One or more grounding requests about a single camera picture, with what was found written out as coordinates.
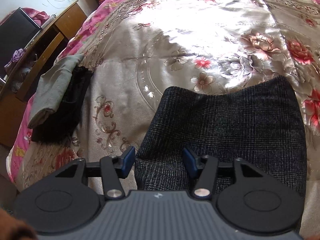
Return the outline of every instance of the tweed fabric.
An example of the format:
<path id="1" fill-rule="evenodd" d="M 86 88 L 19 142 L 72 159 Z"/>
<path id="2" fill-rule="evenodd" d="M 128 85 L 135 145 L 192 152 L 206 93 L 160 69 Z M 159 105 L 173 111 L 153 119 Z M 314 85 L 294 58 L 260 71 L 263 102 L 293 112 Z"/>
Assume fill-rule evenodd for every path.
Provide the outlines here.
<path id="1" fill-rule="evenodd" d="M 243 158 L 305 196 L 304 125 L 282 76 L 218 96 L 167 88 L 136 156 L 138 189 L 190 189 L 182 163 L 185 145 L 223 162 Z M 216 193 L 230 181 L 218 178 Z"/>

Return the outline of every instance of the wooden cabinet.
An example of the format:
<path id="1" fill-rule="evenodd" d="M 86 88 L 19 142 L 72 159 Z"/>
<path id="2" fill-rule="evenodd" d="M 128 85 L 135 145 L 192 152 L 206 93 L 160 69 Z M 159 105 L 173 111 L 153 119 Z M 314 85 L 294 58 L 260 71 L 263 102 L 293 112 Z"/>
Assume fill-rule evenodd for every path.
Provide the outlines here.
<path id="1" fill-rule="evenodd" d="M 28 99 L 35 92 L 40 75 L 52 67 L 57 55 L 66 47 L 86 20 L 77 1 L 66 8 L 26 48 L 25 54 L 10 73 L 6 84 L 0 91 L 0 143 L 12 147 Z M 38 60 L 30 70 L 16 94 L 11 92 L 11 82 L 16 71 L 23 66 L 31 54 L 37 54 Z"/>
<path id="2" fill-rule="evenodd" d="M 62 15 L 55 23 L 59 30 L 69 40 L 75 36 L 75 33 L 81 28 L 87 16 L 76 3 L 67 13 Z"/>

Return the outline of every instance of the bed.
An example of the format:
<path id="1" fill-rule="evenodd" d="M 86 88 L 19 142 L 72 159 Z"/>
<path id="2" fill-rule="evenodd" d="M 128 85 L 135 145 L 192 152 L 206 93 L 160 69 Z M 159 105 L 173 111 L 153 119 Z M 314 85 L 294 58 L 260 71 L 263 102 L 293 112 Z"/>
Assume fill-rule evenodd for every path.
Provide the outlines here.
<path id="1" fill-rule="evenodd" d="M 320 232 L 320 0 L 106 0 L 58 56 L 94 71 L 82 120 L 59 144 L 31 142 L 28 102 L 7 171 L 19 190 L 71 160 L 138 150 L 163 91 L 219 95 L 284 75 L 305 123 L 308 178 L 300 234 Z M 122 181 L 135 189 L 133 170 Z M 90 186 L 102 193 L 99 179 Z"/>

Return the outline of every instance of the wooden drawer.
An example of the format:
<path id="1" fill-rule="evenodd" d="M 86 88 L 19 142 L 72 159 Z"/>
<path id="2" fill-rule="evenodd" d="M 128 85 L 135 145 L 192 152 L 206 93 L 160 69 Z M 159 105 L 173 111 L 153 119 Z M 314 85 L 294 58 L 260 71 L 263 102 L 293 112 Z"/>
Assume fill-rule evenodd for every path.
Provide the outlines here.
<path id="1" fill-rule="evenodd" d="M 70 40 L 76 35 L 86 18 L 87 16 L 76 3 L 55 22 L 55 25 Z"/>

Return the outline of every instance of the black cloth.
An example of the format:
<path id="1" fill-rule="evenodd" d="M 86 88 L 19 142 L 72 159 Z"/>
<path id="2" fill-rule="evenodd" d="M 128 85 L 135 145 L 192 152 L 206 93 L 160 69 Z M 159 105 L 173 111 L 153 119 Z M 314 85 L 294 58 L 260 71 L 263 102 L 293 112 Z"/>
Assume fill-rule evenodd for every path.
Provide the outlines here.
<path id="1" fill-rule="evenodd" d="M 222 162 L 243 158 L 305 196 L 304 125 L 282 76 L 219 96 L 167 88 L 136 156 L 138 189 L 190 190 L 194 185 L 182 163 L 185 145 Z M 218 178 L 216 193 L 230 183 Z"/>
<path id="2" fill-rule="evenodd" d="M 76 66 L 68 88 L 63 95 L 57 112 L 51 114 L 43 124 L 32 131 L 31 141 L 58 143 L 68 135 L 72 135 L 81 117 L 81 106 L 90 84 L 92 71 Z"/>

